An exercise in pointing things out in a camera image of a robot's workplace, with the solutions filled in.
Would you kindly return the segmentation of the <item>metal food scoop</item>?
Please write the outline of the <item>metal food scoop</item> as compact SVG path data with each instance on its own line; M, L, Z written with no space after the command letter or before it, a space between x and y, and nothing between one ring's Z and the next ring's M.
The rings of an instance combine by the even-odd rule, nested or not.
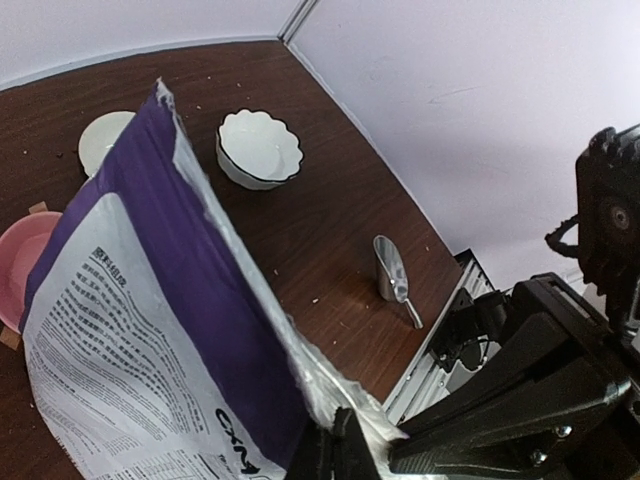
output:
M372 244L380 296L387 302L404 305L412 320L413 328L423 329L424 323L409 299L408 277L397 246L385 235L376 235Z

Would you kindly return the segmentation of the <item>purple pet food bag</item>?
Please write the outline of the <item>purple pet food bag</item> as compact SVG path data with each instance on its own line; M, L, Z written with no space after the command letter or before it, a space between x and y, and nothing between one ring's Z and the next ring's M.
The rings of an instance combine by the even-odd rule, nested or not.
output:
M30 273L36 407L87 479L285 479L310 420L400 430L283 311L157 82Z

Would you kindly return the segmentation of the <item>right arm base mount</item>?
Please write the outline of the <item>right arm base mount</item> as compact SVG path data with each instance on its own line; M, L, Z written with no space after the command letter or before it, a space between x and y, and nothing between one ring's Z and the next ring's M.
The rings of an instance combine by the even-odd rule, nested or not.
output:
M475 372L488 360L491 343L498 343L507 319L507 296L501 291L473 298L460 289L436 328L430 351L437 365L451 373L457 362Z

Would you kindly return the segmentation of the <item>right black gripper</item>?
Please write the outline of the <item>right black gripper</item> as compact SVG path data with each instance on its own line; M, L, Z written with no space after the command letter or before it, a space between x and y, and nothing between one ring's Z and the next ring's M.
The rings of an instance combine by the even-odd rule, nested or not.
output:
M631 479L627 404L639 355L555 274L500 304L501 349L459 389L400 424L390 469L490 479Z

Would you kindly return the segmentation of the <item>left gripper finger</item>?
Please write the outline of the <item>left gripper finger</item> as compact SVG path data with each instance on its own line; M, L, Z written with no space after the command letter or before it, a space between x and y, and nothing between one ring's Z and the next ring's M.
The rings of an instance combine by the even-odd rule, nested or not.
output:
M384 433L352 408L339 407L329 428L310 420L285 479L382 479L390 443Z

